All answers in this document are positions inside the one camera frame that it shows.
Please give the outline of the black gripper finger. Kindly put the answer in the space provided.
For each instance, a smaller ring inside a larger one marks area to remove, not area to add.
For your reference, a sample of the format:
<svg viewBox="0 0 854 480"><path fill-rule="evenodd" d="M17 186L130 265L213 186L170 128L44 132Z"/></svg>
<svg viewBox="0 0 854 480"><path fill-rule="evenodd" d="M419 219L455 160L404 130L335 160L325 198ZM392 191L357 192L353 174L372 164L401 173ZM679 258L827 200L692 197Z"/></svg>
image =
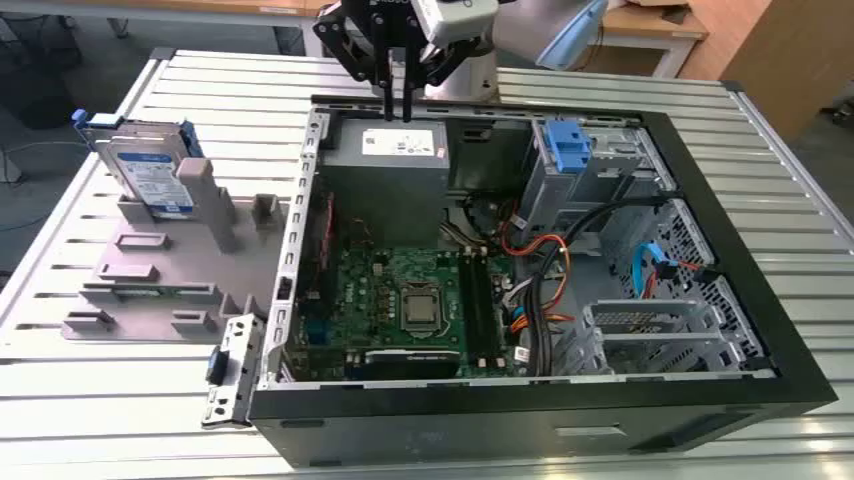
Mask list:
<svg viewBox="0 0 854 480"><path fill-rule="evenodd" d="M480 36L453 41L447 47L443 47L432 57L427 60L420 60L420 54L427 46L427 40L416 15L413 13L408 14L405 19L404 82L401 97L401 120L404 123L412 120L415 91L425 85L439 86L461 65L463 61L475 52L480 43Z"/></svg>
<svg viewBox="0 0 854 480"><path fill-rule="evenodd" d="M369 48L363 49L347 33L351 20L361 31ZM323 46L356 81L367 81L381 92L383 118L393 115L392 73L388 53L391 49L391 21L383 9L375 7L324 7L319 11L312 30Z"/></svg>

